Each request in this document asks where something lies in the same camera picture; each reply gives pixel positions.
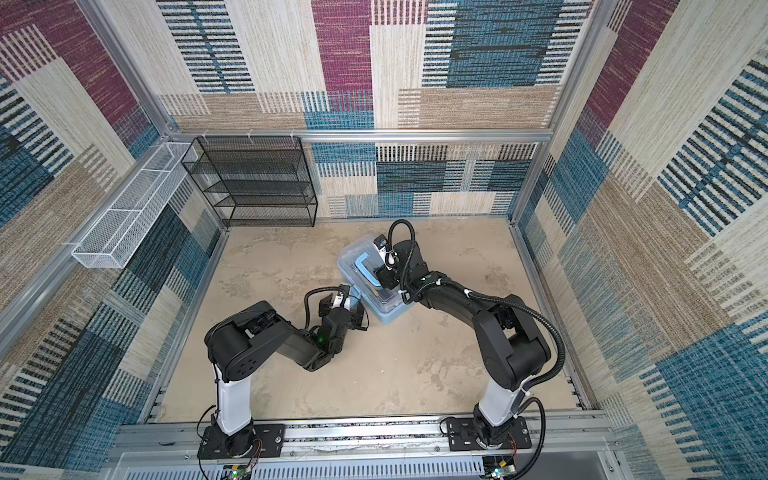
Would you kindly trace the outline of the blue toolbox with clear lid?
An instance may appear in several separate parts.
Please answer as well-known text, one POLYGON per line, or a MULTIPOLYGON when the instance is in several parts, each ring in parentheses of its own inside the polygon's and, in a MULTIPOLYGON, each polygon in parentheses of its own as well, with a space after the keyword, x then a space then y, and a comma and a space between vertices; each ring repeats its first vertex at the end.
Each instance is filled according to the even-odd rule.
POLYGON ((410 306, 403 302, 399 292, 382 287, 375 278, 374 270, 384 265, 373 244, 375 237, 367 234, 344 247, 337 259, 337 266, 380 322, 389 324, 410 306))

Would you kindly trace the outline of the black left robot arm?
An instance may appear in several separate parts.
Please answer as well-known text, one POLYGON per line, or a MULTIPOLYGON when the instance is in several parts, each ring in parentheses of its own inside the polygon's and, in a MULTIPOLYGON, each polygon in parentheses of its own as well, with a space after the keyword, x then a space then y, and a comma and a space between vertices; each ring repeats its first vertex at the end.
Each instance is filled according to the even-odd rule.
POLYGON ((264 448, 250 408, 251 377, 274 354, 314 372, 343 350, 350 330, 365 331, 365 307, 348 284, 320 287, 304 297, 305 327, 296 328, 267 301, 214 325, 204 343, 216 385, 211 425, 201 437, 199 457, 242 458, 264 448))

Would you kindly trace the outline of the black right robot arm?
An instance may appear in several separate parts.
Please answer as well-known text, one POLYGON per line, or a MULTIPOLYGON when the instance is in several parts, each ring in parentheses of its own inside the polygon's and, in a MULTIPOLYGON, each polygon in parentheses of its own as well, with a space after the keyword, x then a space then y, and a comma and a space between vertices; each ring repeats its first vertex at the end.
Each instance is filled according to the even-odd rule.
POLYGON ((431 270, 413 225, 405 219, 394 221, 373 244, 383 261, 373 270, 381 286, 396 291, 406 304, 441 311, 474 331, 490 383, 474 407, 473 427, 480 447, 500 447, 516 418, 533 402, 531 389, 563 369, 562 335, 516 295, 483 294, 431 270))

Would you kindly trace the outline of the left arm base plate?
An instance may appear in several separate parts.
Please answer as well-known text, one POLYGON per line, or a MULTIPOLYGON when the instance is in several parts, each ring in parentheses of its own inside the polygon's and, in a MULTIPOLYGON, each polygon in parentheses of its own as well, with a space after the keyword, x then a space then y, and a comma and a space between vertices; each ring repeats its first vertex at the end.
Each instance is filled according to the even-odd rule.
POLYGON ((199 460, 277 458, 281 455, 285 424, 251 424, 226 435, 217 423, 205 428, 197 452, 199 460))

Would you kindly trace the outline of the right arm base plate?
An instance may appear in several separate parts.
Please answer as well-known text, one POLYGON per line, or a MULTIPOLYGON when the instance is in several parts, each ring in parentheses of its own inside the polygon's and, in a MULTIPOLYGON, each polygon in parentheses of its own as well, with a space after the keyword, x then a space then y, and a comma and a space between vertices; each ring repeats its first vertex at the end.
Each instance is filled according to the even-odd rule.
POLYGON ((531 449, 532 440, 526 419, 511 418, 499 426, 488 424, 482 417, 448 416, 438 425, 447 437, 451 451, 531 449))

